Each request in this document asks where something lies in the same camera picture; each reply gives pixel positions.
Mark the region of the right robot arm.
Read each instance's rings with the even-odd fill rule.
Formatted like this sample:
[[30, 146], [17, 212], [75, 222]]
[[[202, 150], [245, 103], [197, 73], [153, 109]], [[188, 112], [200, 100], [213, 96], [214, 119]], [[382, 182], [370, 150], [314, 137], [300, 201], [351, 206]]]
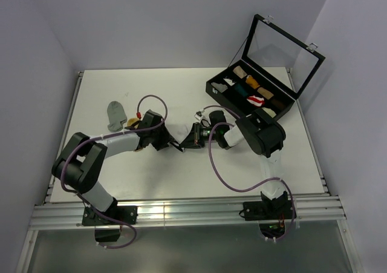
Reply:
[[[209, 160], [215, 175], [229, 190], [244, 193], [256, 188], [261, 190], [262, 213], [273, 219], [282, 212], [282, 203], [290, 195], [287, 186], [281, 178], [281, 150], [286, 138], [283, 127], [274, 120], [263, 108], [252, 113], [236, 117], [235, 123], [228, 123], [223, 110], [209, 113], [209, 119], [204, 118], [204, 111], [196, 113], [197, 121], [191, 130], [178, 144], [178, 149], [200, 149], [208, 145]], [[259, 183], [244, 189], [229, 185], [218, 172], [212, 155], [212, 142], [220, 148], [229, 150], [242, 141], [246, 141], [250, 149], [261, 162], [261, 180]]]

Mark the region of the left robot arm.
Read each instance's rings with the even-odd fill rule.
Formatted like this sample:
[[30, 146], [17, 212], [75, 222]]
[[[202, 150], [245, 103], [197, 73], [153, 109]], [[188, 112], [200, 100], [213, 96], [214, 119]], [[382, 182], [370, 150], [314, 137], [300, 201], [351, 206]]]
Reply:
[[118, 209], [116, 199], [99, 182], [105, 159], [149, 145], [159, 151], [174, 141], [164, 118], [148, 110], [142, 119], [116, 133], [94, 138], [81, 132], [73, 134], [54, 162], [51, 174], [60, 180], [64, 191], [77, 194], [93, 206], [102, 223], [111, 224], [117, 219]]

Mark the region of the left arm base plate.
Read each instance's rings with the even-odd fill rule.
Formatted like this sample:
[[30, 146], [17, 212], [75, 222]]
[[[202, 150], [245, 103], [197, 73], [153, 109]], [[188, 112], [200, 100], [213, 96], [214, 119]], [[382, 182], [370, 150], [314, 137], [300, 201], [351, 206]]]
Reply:
[[134, 225], [137, 220], [137, 210], [137, 206], [118, 206], [107, 213], [86, 207], [83, 212], [82, 226]]

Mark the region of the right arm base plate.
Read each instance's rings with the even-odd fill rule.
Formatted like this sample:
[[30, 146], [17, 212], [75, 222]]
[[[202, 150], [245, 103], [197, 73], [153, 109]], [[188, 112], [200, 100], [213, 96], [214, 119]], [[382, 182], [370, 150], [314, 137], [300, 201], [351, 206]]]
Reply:
[[291, 201], [286, 200], [261, 200], [253, 202], [243, 202], [242, 213], [246, 221], [255, 220], [291, 220], [296, 218]]

